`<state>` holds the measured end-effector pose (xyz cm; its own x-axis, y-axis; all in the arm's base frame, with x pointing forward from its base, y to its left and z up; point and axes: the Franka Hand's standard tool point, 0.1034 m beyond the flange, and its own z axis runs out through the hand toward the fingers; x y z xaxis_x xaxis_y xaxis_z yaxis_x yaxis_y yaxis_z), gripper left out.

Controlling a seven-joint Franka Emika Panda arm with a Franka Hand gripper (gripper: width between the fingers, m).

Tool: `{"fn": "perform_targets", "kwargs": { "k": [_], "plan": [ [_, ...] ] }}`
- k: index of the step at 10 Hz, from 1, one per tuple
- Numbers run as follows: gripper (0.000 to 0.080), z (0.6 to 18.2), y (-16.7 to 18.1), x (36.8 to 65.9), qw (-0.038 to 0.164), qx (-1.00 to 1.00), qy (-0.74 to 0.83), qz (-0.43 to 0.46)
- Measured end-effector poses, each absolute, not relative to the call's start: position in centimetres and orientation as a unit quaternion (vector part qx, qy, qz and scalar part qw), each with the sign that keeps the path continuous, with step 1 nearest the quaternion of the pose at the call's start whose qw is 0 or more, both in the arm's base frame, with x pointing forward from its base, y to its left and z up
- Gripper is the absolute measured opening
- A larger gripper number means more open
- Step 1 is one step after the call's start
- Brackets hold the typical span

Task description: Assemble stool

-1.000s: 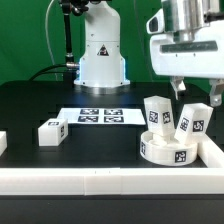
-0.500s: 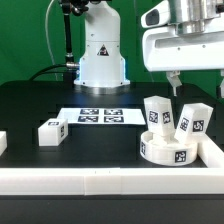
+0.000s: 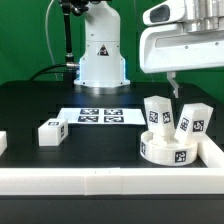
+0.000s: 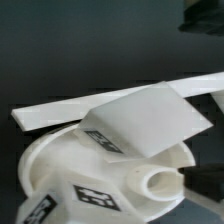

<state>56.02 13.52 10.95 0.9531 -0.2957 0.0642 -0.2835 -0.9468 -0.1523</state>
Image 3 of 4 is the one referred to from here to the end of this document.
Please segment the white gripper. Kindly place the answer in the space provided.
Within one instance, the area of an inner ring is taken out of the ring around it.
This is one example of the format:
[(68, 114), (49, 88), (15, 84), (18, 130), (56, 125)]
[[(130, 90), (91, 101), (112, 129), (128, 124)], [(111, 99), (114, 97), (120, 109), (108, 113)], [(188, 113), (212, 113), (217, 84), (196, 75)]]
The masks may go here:
[(149, 27), (140, 38), (139, 59), (144, 73), (168, 72), (178, 98), (174, 71), (224, 66), (224, 25), (197, 33), (186, 33), (180, 23)]

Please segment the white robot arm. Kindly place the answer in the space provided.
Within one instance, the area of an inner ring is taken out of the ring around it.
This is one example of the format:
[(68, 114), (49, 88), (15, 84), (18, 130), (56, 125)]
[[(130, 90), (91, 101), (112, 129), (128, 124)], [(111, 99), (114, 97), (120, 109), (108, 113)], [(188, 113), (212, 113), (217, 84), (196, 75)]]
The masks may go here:
[[(85, 53), (77, 85), (96, 93), (128, 85), (120, 55), (120, 16), (106, 2), (85, 13)], [(143, 13), (139, 62), (146, 73), (165, 72), (180, 95), (176, 73), (224, 66), (224, 0), (165, 0)]]

